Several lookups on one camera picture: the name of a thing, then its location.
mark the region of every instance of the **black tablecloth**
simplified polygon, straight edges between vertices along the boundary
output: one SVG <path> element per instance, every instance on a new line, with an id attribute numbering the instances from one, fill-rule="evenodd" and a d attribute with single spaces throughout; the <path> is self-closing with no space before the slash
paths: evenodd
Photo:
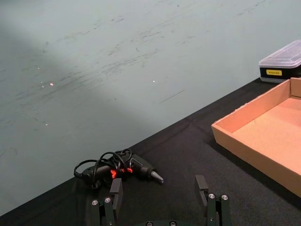
<path id="1" fill-rule="evenodd" d="M 133 152 L 152 163 L 166 182 L 124 182 L 119 225 L 162 219 L 205 225 L 194 187 L 194 175 L 202 174 L 211 191 L 230 196 L 234 226 L 300 226 L 301 198 L 216 144 L 211 131 L 214 121 L 273 86 L 255 80 L 134 145 Z M 108 191 L 101 190 L 104 196 Z M 91 192 L 73 178 L 3 215 L 0 224 L 84 226 L 90 203 Z"/>

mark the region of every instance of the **plastic storage box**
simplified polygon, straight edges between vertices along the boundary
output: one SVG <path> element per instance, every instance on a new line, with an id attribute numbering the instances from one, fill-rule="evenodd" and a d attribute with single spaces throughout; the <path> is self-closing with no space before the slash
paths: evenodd
<path id="1" fill-rule="evenodd" d="M 301 77 L 301 40 L 296 40 L 259 62 L 262 81 L 283 82 Z"/>

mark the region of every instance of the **metal screw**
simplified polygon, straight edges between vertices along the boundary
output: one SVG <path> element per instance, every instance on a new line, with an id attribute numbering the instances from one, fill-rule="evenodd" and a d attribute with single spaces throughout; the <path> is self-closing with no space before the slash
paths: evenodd
<path id="1" fill-rule="evenodd" d="M 214 199 L 215 198 L 214 194 L 209 194 L 208 196 L 209 196 L 210 199 Z"/>
<path id="2" fill-rule="evenodd" d="M 96 206 L 98 204 L 98 201 L 97 200 L 93 200 L 92 201 L 92 205 Z"/>
<path id="3" fill-rule="evenodd" d="M 227 197 L 225 194 L 223 194 L 223 195 L 222 195 L 222 199 L 227 200 L 228 197 Z"/>
<path id="4" fill-rule="evenodd" d="M 177 222 L 175 222 L 174 220 L 172 220 L 172 221 L 169 222 L 169 225 L 170 225 L 170 226 L 176 226 L 176 225 L 177 225 Z"/>

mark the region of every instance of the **black fabric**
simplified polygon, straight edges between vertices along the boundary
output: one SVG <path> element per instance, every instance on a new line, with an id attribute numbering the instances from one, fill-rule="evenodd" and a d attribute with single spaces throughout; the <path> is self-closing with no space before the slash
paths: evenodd
<path id="1" fill-rule="evenodd" d="M 166 182 L 125 181 L 119 225 L 163 219 L 206 225 L 195 195 L 196 174 L 206 177 L 212 192 L 230 196 L 234 226 L 301 225 L 301 198 L 216 144 L 211 131 L 215 120 L 273 86 L 255 80 L 134 145 L 132 151 L 156 167 Z M 104 197 L 108 192 L 103 188 L 100 193 Z M 73 178 L 3 215 L 0 225 L 84 226 L 95 195 Z"/>

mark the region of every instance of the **gray wall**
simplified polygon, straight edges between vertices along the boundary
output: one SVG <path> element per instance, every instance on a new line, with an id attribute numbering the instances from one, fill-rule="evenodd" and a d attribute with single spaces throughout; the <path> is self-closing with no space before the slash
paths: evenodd
<path id="1" fill-rule="evenodd" d="M 0 3 L 0 215 L 259 76 L 299 0 Z"/>

